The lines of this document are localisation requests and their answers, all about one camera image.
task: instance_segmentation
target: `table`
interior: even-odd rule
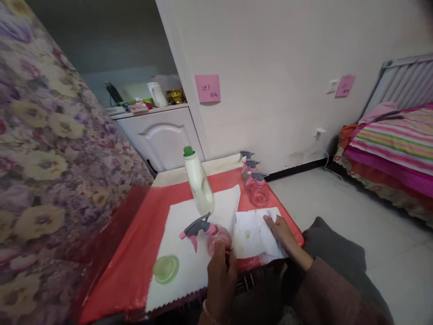
[[[240,174],[242,163],[238,161],[237,154],[204,162],[203,168],[215,192],[239,185],[241,197],[238,211],[249,211],[255,207],[249,200],[245,181]],[[185,168],[158,174],[109,266],[89,297],[81,322],[94,321],[124,311],[128,319],[140,320],[170,310],[197,297],[197,292],[192,292],[174,301],[173,304],[154,310],[152,315],[147,315],[144,310],[148,283],[152,278],[152,267],[164,234],[170,206],[193,198],[187,180]],[[296,240],[303,245],[302,233],[271,189],[269,205],[276,206],[280,210],[281,216],[287,221]],[[262,264],[258,256],[238,260],[238,272],[243,273],[260,265]]]

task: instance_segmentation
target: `gold container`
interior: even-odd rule
[[[167,90],[166,93],[171,104],[181,104],[185,101],[183,88]]]

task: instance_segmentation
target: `tiled floor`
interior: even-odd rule
[[[367,274],[399,324],[433,324],[433,229],[323,168],[269,183],[301,231],[321,216],[365,249]]]

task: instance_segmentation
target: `gray cushion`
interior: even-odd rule
[[[307,253],[313,258],[319,256],[392,320],[387,303],[365,273],[364,248],[337,234],[321,217],[316,217],[303,236]]]

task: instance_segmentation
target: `brown sleeve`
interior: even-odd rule
[[[295,297],[294,308],[308,324],[390,324],[383,314],[322,259],[316,257]]]

